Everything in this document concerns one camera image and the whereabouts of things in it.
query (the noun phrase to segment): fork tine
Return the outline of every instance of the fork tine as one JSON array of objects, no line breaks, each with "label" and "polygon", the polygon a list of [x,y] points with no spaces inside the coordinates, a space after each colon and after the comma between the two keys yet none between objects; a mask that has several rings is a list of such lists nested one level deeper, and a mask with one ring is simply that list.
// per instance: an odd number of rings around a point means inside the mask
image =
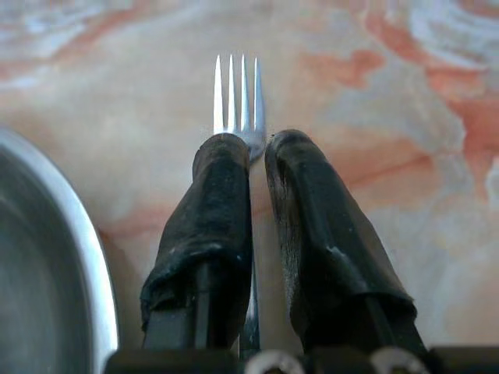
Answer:
[{"label": "fork tine", "polygon": [[253,124],[256,132],[265,133],[264,97],[262,95],[260,64],[258,63],[258,58],[255,58],[255,99]]},{"label": "fork tine", "polygon": [[241,57],[241,131],[250,129],[250,110],[248,108],[248,87],[246,85],[246,59]]},{"label": "fork tine", "polygon": [[224,132],[224,106],[221,95],[220,55],[215,64],[215,85],[213,102],[213,134]]},{"label": "fork tine", "polygon": [[232,55],[228,63],[228,121],[227,131],[234,132],[236,129],[237,118],[235,114],[235,87],[234,87],[234,65],[232,64]]}]

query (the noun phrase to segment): bowl rim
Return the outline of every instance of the bowl rim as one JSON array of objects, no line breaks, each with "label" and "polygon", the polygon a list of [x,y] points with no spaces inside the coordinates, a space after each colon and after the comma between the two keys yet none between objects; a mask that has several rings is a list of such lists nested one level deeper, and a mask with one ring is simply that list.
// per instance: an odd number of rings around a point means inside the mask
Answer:
[{"label": "bowl rim", "polygon": [[119,332],[111,275],[95,227],[69,181],[35,145],[18,132],[0,127],[2,148],[27,166],[47,188],[73,237],[87,286],[92,372],[101,373],[109,355],[118,349]]}]

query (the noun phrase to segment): marble table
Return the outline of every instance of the marble table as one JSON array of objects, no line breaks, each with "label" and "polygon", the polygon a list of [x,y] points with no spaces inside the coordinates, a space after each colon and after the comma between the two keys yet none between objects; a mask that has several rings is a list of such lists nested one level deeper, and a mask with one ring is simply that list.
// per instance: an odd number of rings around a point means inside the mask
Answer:
[{"label": "marble table", "polygon": [[[140,288],[211,133],[215,58],[230,53],[260,59],[269,134],[303,130],[338,170],[424,341],[499,344],[499,11],[452,2],[466,29],[395,3],[136,1],[23,72],[0,65],[13,82],[0,121],[62,169],[99,230],[123,347],[141,343]],[[250,184],[263,346],[298,351],[262,160]]]}]

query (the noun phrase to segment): metal fork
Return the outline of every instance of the metal fork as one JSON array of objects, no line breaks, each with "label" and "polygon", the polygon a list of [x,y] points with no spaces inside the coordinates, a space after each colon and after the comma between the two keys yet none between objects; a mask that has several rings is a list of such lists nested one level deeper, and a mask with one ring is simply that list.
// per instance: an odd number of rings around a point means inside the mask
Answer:
[{"label": "metal fork", "polygon": [[[252,164],[264,152],[266,144],[264,98],[260,78],[260,65],[255,58],[253,123],[250,123],[250,107],[248,105],[248,86],[246,85],[246,59],[241,57],[241,120],[237,122],[235,104],[234,63],[232,55],[229,59],[228,71],[228,120],[224,122],[224,105],[221,85],[220,55],[215,64],[213,131],[214,134],[230,132],[241,138],[248,146],[249,162]],[[257,276],[253,255],[253,274],[251,277],[251,293],[246,321],[239,335],[239,356],[248,358],[260,350],[260,324],[258,321]]]},{"label": "metal fork", "polygon": [[232,55],[229,59],[228,71],[228,118],[224,121],[224,104],[221,85],[220,55],[215,64],[215,85],[213,105],[213,132],[219,134],[230,132],[241,138],[249,148],[249,162],[253,163],[264,152],[266,143],[264,99],[260,79],[260,65],[255,58],[253,123],[250,122],[248,104],[248,87],[246,85],[246,59],[241,57],[241,120],[237,121],[235,104],[234,64]]}]

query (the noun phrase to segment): metal bowl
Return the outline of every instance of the metal bowl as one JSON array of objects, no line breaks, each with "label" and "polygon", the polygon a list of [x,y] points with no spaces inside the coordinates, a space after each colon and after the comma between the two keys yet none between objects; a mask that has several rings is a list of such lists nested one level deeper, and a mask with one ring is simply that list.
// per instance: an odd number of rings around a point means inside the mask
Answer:
[{"label": "metal bowl", "polygon": [[100,373],[118,347],[101,243],[69,183],[0,129],[0,368]]}]

